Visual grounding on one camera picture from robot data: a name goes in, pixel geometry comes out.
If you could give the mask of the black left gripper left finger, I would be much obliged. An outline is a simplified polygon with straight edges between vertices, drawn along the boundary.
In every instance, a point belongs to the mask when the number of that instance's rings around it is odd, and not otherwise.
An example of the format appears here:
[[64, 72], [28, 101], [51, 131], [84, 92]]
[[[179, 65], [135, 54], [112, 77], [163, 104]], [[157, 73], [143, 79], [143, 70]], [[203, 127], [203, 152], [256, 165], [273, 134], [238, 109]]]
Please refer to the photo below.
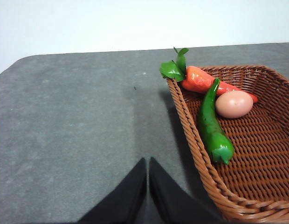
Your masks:
[[132, 224], [146, 196], [147, 170], [142, 158], [103, 200], [87, 212], [80, 224]]

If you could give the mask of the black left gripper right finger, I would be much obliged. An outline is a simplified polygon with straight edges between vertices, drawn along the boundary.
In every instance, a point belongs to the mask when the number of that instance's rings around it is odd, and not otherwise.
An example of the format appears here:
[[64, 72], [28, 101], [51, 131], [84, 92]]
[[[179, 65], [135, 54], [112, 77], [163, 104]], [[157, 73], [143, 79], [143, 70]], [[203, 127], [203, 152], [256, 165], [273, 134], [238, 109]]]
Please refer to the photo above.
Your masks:
[[155, 158], [149, 162], [150, 195], [166, 224], [223, 224], [221, 218], [192, 199]]

